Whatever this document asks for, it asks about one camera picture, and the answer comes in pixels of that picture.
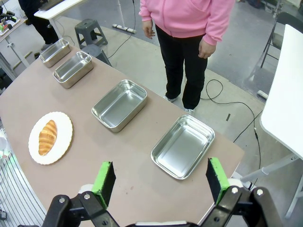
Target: plate with croissant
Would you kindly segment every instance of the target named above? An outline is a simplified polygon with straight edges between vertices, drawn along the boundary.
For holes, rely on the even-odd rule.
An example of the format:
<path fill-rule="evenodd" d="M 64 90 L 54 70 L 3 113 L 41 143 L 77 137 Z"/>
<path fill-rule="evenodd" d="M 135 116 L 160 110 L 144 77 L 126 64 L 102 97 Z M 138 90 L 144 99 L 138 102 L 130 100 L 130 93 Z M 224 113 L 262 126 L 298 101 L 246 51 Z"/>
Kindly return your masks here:
<path fill-rule="evenodd" d="M 33 160 L 49 165 L 60 159 L 72 138 L 72 123 L 62 112 L 44 115 L 34 125 L 28 140 L 29 153 Z"/>

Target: croissant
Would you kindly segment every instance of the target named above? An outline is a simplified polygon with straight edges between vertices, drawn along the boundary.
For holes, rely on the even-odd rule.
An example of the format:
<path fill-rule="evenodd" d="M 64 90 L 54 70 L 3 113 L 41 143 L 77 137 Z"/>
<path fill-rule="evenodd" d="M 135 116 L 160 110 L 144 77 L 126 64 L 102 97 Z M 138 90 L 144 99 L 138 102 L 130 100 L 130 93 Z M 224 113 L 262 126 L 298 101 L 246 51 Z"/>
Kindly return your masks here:
<path fill-rule="evenodd" d="M 50 120 L 39 134 L 39 155 L 46 155 L 53 147 L 57 138 L 57 127 Z"/>

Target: hand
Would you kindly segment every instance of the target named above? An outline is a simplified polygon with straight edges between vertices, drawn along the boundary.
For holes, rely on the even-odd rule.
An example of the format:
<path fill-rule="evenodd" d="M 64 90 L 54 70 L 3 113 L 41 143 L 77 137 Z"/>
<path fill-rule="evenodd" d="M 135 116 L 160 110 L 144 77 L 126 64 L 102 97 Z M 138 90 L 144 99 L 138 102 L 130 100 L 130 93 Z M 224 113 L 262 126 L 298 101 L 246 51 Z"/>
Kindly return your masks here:
<path fill-rule="evenodd" d="M 155 36 L 155 32 L 152 30 L 152 20 L 142 21 L 142 30 L 144 31 L 144 35 L 149 39 Z"/>
<path fill-rule="evenodd" d="M 215 52 L 215 50 L 216 50 L 216 45 L 210 45 L 202 39 L 199 44 L 198 56 L 200 58 L 208 58 Z"/>

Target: striped metal panel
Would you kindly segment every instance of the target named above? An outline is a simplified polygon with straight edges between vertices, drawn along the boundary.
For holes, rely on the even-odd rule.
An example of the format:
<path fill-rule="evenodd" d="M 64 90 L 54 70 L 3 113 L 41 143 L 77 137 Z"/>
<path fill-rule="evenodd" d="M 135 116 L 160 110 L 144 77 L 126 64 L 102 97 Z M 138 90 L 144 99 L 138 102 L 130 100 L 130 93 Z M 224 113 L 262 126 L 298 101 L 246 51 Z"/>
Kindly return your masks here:
<path fill-rule="evenodd" d="M 12 151 L 0 161 L 0 208 L 7 212 L 7 219 L 0 226 L 42 226 L 46 210 L 28 183 Z"/>

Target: white sneaker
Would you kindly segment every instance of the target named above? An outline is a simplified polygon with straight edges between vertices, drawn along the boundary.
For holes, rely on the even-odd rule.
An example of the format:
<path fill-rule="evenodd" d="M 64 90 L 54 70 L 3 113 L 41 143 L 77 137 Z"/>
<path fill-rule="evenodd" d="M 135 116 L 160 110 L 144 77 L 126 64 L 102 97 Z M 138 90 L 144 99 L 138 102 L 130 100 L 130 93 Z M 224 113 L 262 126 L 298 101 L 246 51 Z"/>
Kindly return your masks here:
<path fill-rule="evenodd" d="M 167 98 L 166 95 L 164 95 L 163 98 L 164 98 L 165 100 L 167 100 L 167 101 L 169 101 L 169 102 L 172 103 L 172 102 L 175 102 L 175 101 L 177 100 L 178 97 L 176 97 L 176 98 Z"/>
<path fill-rule="evenodd" d="M 43 46 L 41 47 L 41 50 L 44 51 L 50 45 L 53 45 L 53 44 L 43 44 Z"/>
<path fill-rule="evenodd" d="M 184 108 L 184 111 L 185 111 L 187 114 L 191 115 L 191 114 L 194 113 L 195 110 Z"/>

